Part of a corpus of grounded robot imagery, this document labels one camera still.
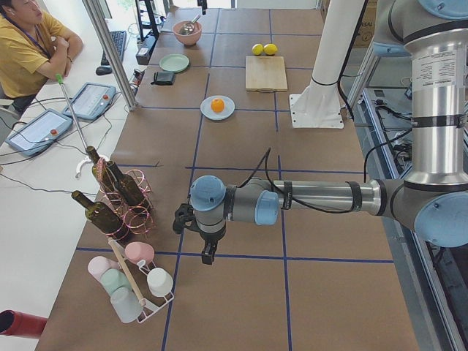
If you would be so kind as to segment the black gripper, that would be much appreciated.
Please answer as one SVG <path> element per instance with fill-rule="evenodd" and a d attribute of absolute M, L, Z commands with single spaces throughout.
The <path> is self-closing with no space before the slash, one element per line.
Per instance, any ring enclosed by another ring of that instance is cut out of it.
<path fill-rule="evenodd" d="M 225 233 L 225 225 L 221 229 L 212 233 L 209 233 L 205 230 L 200 230 L 200 236 L 205 243 L 203 250 L 201 251 L 201 258 L 203 264 L 212 265 L 214 263 L 218 242 L 224 237 Z"/>

